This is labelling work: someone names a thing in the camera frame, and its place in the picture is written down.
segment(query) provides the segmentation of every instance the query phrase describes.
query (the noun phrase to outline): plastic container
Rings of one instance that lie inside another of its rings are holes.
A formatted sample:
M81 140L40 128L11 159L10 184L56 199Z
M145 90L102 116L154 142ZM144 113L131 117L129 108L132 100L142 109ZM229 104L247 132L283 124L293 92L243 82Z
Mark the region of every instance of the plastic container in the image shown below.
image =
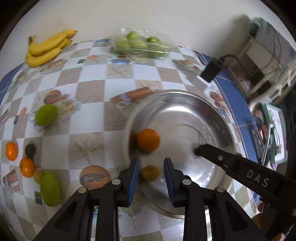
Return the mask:
M131 31L136 32L132 39L126 36ZM160 41L147 42L149 37L156 37ZM163 58L166 57L175 44L169 36L148 30L135 28L121 28L115 30L111 37L112 51L122 55L137 55L140 57Z

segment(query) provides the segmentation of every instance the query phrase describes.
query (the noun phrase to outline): metal basin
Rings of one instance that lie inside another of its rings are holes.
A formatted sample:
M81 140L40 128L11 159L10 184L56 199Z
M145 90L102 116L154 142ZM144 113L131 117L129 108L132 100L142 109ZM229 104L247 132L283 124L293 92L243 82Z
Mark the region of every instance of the metal basin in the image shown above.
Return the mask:
M160 145L154 152L146 153L137 148L136 134L145 128L155 130ZM157 92L132 111L124 130L123 157L129 164L131 157L138 157L140 168L156 165L161 176L154 182L139 182L139 189L155 211L173 218L184 218L184 208L174 208L169 201L163 160L170 157L176 169L201 187L227 189L231 178L218 166L194 155L193 149L209 143L230 153L235 145L228 125L220 114L203 98L187 91Z

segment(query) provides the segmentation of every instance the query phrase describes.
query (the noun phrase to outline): orange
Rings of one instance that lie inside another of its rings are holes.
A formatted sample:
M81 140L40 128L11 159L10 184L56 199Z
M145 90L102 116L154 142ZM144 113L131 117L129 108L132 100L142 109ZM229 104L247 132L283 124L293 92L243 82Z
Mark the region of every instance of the orange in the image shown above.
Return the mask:
M138 148L142 151L151 152L157 149L160 143L159 135L155 130L141 130L136 137Z
M30 178L34 175L35 172L35 164L29 158L22 158L20 161L20 172L24 177Z
M14 142L7 142L5 148L5 155L7 159L10 161L14 161L17 158L17 145Z

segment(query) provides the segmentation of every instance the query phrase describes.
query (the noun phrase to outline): black cable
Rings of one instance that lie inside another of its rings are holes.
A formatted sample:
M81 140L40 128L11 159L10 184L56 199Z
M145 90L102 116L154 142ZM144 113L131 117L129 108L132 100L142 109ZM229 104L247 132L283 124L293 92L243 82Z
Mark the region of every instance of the black cable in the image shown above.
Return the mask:
M226 58L234 58L234 59L236 59L236 61L239 63L239 65L242 67L242 69L243 69L244 71L246 71L246 72L247 72L249 75L251 75L252 77L258 77L258 75L254 75L254 74L252 74L251 72L247 71L247 70L242 66L242 64L240 63L238 57L236 57L235 55L233 55L233 54L226 54L226 55L220 57L220 61L223 63L224 60L225 60Z
M274 32L274 37L275 37L275 36L277 37L277 40L278 40L278 42L279 42L279 47L280 47L279 58L278 58L278 66L277 66L274 70L272 70L272 71L270 71L270 72L268 72L268 73L266 73L266 74L264 74L264 75L269 75L269 74L271 74L271 73L277 71L278 68L279 68L279 66L280 66L280 63L281 63L281 54L282 54L281 42L280 42L280 40L279 40L279 36L278 36L276 30L274 29L274 27L273 27L272 25L271 25L271 27L272 27L273 32ZM275 55L275 49L276 49L276 48L275 48L275 40L274 40L274 53L273 53L273 56ZM273 59L274 59L273 56L272 56L271 60L267 63L267 65L265 65L261 70L265 69L266 66L269 66L269 65L272 63L272 61L273 61ZM223 63L224 60L225 60L225 58L234 58L234 59L236 59L236 61L239 63L239 65L242 67L242 69L243 69L244 71L246 71L249 75L251 75L252 77L258 77L258 76L259 76L259 75L257 75L258 72L252 74L251 72L249 72L248 70L246 70L246 69L242 66L242 64L240 63L239 59L238 59L235 55L233 55L233 54L226 54L226 55L220 57L220 62Z

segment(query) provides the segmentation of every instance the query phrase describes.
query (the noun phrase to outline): green mango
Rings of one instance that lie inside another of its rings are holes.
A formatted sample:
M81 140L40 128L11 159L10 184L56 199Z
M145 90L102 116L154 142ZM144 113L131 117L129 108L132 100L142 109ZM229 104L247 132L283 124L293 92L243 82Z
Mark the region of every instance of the green mango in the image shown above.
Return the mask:
M58 108L53 104L45 104L41 106L35 115L35 124L41 127L48 126L57 117Z
M52 172L45 172L43 174L40 182L40 193L43 201L49 207L54 207L61 203L59 183Z

